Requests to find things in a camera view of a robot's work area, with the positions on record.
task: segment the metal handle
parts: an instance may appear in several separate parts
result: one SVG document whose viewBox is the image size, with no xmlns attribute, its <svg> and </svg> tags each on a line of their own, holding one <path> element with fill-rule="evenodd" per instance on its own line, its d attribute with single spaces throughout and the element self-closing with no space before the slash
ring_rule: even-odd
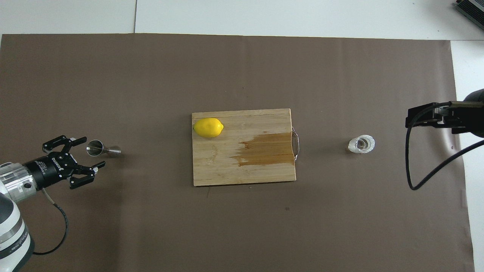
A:
<svg viewBox="0 0 484 272">
<path fill-rule="evenodd" d="M 294 154 L 294 161 L 296 161 L 298 159 L 298 154 L 299 154 L 299 135 L 298 133 L 296 132 L 296 130 L 294 129 L 294 127 L 292 127 L 292 137 L 296 139 L 296 153 Z"/>
</svg>

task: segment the brown mat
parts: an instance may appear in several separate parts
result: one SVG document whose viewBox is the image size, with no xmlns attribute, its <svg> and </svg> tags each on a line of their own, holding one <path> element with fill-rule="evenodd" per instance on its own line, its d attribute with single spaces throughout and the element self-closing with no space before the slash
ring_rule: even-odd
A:
<svg viewBox="0 0 484 272">
<path fill-rule="evenodd" d="M 23 271 L 473 271 L 462 160 L 419 191 L 407 109 L 455 99 L 450 42 L 164 34 L 3 35 L 0 162 L 65 134 L 118 145 L 94 183 L 49 187 L 66 243 Z M 195 188 L 192 112 L 291 108 L 297 181 Z M 369 134 L 369 154 L 345 151 Z M 417 128 L 417 182 L 459 150 Z M 63 234 L 19 205 L 45 251 Z"/>
</svg>

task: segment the bar jigger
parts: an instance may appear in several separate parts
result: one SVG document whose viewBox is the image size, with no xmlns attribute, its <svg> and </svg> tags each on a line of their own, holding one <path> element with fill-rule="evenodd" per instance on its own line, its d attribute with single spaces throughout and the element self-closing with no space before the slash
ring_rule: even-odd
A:
<svg viewBox="0 0 484 272">
<path fill-rule="evenodd" d="M 90 141 L 86 147 L 86 151 L 88 152 L 89 156 L 92 157 L 96 157 L 104 153 L 107 153 L 111 158 L 119 157 L 121 155 L 121 149 L 119 146 L 107 148 L 100 140 Z"/>
</svg>

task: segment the gripper logo text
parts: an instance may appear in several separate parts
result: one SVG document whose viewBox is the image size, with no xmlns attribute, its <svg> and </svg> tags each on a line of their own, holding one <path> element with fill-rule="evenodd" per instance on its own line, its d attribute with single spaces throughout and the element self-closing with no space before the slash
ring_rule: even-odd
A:
<svg viewBox="0 0 484 272">
<path fill-rule="evenodd" d="M 54 162 L 54 164 L 57 166 L 57 168 L 59 168 L 59 171 L 62 171 L 64 170 L 64 168 L 61 167 L 61 165 L 56 161 L 56 158 L 52 158 L 52 161 Z"/>
</svg>

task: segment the cable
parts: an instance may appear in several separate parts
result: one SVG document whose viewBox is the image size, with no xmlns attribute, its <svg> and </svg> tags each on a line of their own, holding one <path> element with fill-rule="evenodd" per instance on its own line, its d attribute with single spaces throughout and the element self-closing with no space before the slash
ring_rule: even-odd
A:
<svg viewBox="0 0 484 272">
<path fill-rule="evenodd" d="M 438 103 L 438 104 L 435 104 L 433 106 L 429 106 L 429 107 L 423 109 L 417 115 L 415 115 L 415 117 L 413 117 L 412 121 L 410 121 L 410 123 L 408 124 L 407 135 L 405 137 L 405 170 L 407 171 L 408 186 L 413 191 L 420 189 L 420 187 L 422 187 L 431 177 L 433 177 L 439 170 L 441 170 L 444 166 L 448 165 L 451 161 L 455 160 L 456 158 L 462 156 L 463 154 L 465 154 L 465 153 L 467 153 L 467 152 L 469 152 L 473 149 L 478 148 L 479 146 L 484 145 L 484 140 L 482 140 L 482 141 L 479 141 L 479 142 L 477 142 L 473 145 L 470 145 L 470 146 L 464 148 L 463 150 L 461 150 L 461 151 L 457 152 L 456 154 L 450 156 L 445 161 L 443 161 L 441 164 L 439 164 L 430 173 L 428 173 L 428 175 L 425 178 L 423 178 L 422 181 L 419 182 L 416 186 L 412 185 L 412 181 L 410 179 L 410 168 L 409 168 L 409 165 L 408 165 L 408 148 L 409 148 L 409 141 L 410 141 L 410 131 L 412 130 L 412 127 L 415 125 L 417 120 L 421 116 L 423 116 L 425 113 L 427 113 L 427 112 L 429 112 L 429 111 L 431 111 L 435 108 L 441 107 L 441 106 L 450 106 L 450 105 L 451 105 L 451 102 L 445 102 L 445 103 Z"/>
<path fill-rule="evenodd" d="M 64 237 L 62 237 L 62 240 L 61 242 L 56 246 L 54 247 L 53 249 L 49 250 L 49 251 L 46 251 L 46 252 L 33 252 L 34 255 L 47 255 L 47 254 L 50 254 L 54 251 L 56 251 L 65 241 L 65 238 L 67 237 L 67 232 L 69 231 L 69 220 L 67 220 L 67 215 L 65 215 L 65 212 L 64 210 L 59 207 L 59 205 L 57 205 L 49 196 L 49 194 L 47 193 L 47 191 L 45 190 L 45 188 L 42 188 L 42 193 L 44 193 L 44 195 L 47 197 L 47 199 L 49 200 L 49 202 L 54 205 L 54 207 L 56 207 L 61 213 L 62 215 L 64 216 L 64 221 L 65 221 L 65 231 L 64 231 Z"/>
</svg>

